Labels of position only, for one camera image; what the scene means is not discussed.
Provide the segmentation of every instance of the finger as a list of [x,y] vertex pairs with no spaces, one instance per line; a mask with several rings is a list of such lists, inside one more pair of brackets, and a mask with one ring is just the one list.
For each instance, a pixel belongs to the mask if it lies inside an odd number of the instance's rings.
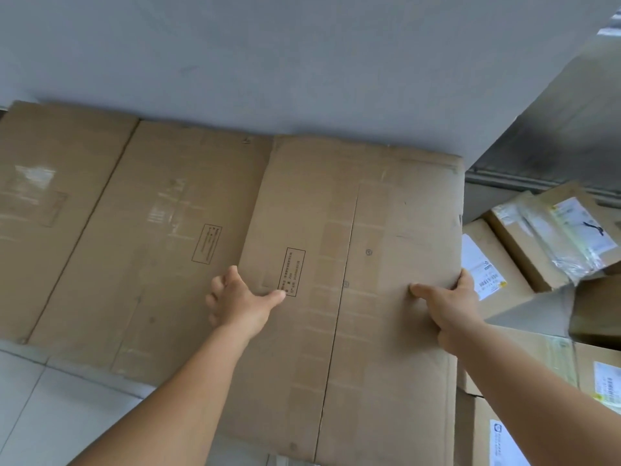
[[205,296],[205,303],[209,309],[215,309],[218,305],[218,300],[215,298],[213,294],[208,294]]
[[457,288],[474,289],[474,278],[466,268],[462,268],[460,279],[457,280]]
[[435,288],[427,284],[410,284],[410,293],[412,293],[412,296],[422,297],[424,300],[429,299],[434,291]]
[[216,299],[219,299],[224,291],[224,276],[216,276],[211,280],[211,292]]
[[209,323],[214,328],[220,325],[220,321],[219,321],[218,317],[216,317],[215,314],[209,314]]
[[227,273],[224,275],[224,284],[230,284],[232,282],[242,281],[242,277],[237,272],[237,266],[229,266]]
[[284,301],[286,295],[287,293],[285,293],[282,289],[276,289],[275,291],[269,293],[267,296],[263,296],[262,299],[270,309],[273,309],[278,304]]

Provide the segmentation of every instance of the white wall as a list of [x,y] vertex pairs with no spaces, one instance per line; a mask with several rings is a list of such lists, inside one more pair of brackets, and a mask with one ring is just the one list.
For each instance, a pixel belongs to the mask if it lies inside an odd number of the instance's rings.
[[0,0],[0,105],[58,100],[470,164],[621,0]]

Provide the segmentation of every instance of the plastic wrap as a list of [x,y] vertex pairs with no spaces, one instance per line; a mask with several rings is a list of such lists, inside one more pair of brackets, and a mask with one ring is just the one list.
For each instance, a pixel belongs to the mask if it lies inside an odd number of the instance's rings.
[[561,212],[542,203],[532,193],[522,193],[493,211],[505,225],[518,222],[527,234],[537,239],[550,261],[574,284],[604,268],[597,252],[567,225]]

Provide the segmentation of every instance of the package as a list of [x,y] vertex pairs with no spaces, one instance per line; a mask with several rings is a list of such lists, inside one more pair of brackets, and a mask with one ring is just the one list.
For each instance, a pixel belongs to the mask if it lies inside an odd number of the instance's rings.
[[522,193],[484,218],[538,293],[621,260],[621,231],[575,181]]
[[0,121],[0,337],[25,343],[138,118],[17,101]]
[[580,391],[621,414],[621,352],[574,344]]
[[224,434],[325,465],[452,462],[455,360],[408,283],[454,285],[463,180],[454,156],[276,139],[240,273],[288,297],[235,370]]
[[474,278],[484,319],[535,297],[524,276],[483,219],[463,227],[462,267]]
[[528,465],[485,399],[457,391],[455,410],[455,466]]
[[238,263],[272,140],[141,121],[30,338],[149,384],[209,335],[211,279]]
[[[563,337],[525,332],[524,330],[509,329],[508,327],[495,328],[513,343],[519,345],[535,360],[545,364],[551,371],[561,376],[572,386],[578,387],[576,362],[571,340]],[[470,395],[482,396],[481,391],[476,387],[472,378],[466,373],[459,361],[457,364],[457,386]]]
[[580,282],[570,336],[589,345],[621,350],[621,274]]

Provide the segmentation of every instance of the white shipping label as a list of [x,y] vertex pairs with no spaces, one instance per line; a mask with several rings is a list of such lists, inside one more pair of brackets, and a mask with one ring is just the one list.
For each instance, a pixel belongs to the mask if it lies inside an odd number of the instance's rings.
[[595,399],[621,414],[621,368],[593,362]]
[[561,225],[578,237],[580,242],[596,255],[618,247],[577,198],[571,197],[552,206],[552,212]]
[[462,235],[462,268],[472,274],[479,301],[507,286],[500,272],[467,234]]
[[498,420],[489,421],[489,466],[530,466],[508,430]]

